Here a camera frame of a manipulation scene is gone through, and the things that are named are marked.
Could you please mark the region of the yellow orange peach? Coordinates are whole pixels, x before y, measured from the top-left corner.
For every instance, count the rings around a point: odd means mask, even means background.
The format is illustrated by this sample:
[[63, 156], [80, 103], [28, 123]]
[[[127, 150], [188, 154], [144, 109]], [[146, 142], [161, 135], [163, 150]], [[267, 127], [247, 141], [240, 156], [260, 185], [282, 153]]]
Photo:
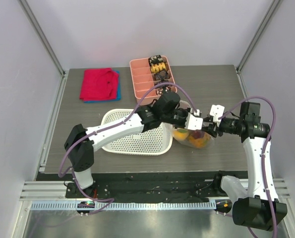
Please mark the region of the yellow orange peach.
[[189, 131], [186, 129], [175, 129], [173, 131], [173, 137], [177, 141], [184, 141], [188, 138], [189, 136]]

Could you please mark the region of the dark red apple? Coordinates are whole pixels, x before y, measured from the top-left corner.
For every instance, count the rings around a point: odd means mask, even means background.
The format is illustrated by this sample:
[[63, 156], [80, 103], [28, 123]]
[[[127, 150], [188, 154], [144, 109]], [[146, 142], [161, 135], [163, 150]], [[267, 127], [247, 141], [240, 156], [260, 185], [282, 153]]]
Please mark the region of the dark red apple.
[[195, 130], [193, 131], [193, 133], [191, 134], [193, 139], [200, 139], [203, 138], [205, 135], [205, 132], [201, 131], [201, 130]]

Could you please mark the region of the clear polka dot zip bag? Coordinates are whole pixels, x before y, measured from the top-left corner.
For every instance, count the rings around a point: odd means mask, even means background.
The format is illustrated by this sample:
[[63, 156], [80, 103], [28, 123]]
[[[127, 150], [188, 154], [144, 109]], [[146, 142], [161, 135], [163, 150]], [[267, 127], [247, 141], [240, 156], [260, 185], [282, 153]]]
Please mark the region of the clear polka dot zip bag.
[[194, 110], [191, 105], [186, 101], [180, 101], [180, 109], [191, 109], [191, 113], [187, 112], [187, 121], [183, 128], [173, 126], [172, 136], [180, 144], [189, 146], [195, 149], [201, 149], [208, 146], [213, 138], [206, 132], [202, 131], [203, 119], [198, 116], [194, 116]]

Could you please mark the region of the orange toy pineapple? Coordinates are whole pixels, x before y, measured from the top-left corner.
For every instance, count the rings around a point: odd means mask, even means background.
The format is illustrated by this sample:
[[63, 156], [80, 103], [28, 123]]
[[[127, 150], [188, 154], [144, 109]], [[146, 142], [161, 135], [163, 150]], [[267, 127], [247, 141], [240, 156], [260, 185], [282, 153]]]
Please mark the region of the orange toy pineapple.
[[188, 142], [195, 148], [204, 148], [211, 141], [211, 136], [207, 133], [205, 133], [204, 137], [200, 139], [193, 139], [191, 134], [188, 136]]

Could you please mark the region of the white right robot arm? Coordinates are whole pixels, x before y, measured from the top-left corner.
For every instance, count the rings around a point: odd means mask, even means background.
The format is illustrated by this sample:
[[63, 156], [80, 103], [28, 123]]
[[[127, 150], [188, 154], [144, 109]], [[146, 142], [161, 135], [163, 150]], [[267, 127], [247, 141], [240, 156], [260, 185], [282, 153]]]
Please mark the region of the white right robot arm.
[[279, 202], [272, 177], [272, 128], [261, 122], [259, 103], [242, 102], [236, 119], [224, 117], [224, 110], [221, 105], [212, 105], [204, 119], [209, 125], [203, 130], [213, 137], [225, 133], [240, 137], [248, 166], [248, 187], [245, 188], [235, 175], [219, 171], [214, 176], [212, 189], [215, 194], [226, 194], [230, 198], [236, 225], [276, 234], [276, 227], [288, 210], [285, 203]]

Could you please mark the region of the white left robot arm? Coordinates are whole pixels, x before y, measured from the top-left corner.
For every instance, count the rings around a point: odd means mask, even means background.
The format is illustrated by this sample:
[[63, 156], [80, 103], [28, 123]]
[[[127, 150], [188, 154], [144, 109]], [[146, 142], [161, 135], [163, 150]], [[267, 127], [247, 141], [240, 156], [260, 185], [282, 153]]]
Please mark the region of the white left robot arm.
[[191, 108], [180, 107], [180, 96], [177, 93], [168, 92], [148, 105], [138, 106], [127, 117], [113, 122], [92, 128], [75, 125], [64, 148], [78, 183], [77, 192], [84, 198], [94, 192], [91, 167], [97, 150], [123, 137], [158, 128], [162, 123], [185, 128], [190, 112]]

